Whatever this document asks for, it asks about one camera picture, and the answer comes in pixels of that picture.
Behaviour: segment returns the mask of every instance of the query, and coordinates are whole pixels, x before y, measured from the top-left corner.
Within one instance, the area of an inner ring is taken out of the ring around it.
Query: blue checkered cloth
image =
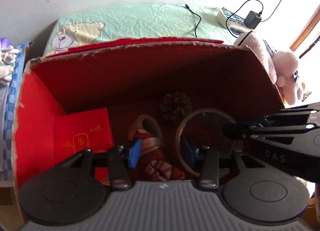
[[[0,181],[2,180],[12,180],[12,165],[11,165],[11,140],[12,140],[12,125],[13,125],[13,116],[14,108],[16,105],[17,97],[19,94],[24,61],[26,57],[26,48],[31,46],[32,42],[26,42],[21,44],[16,49],[19,49],[20,52],[16,57],[16,64],[14,71],[12,73],[12,81],[10,82],[5,112],[4,112],[4,127],[3,127],[3,167],[4,171],[0,171]]]

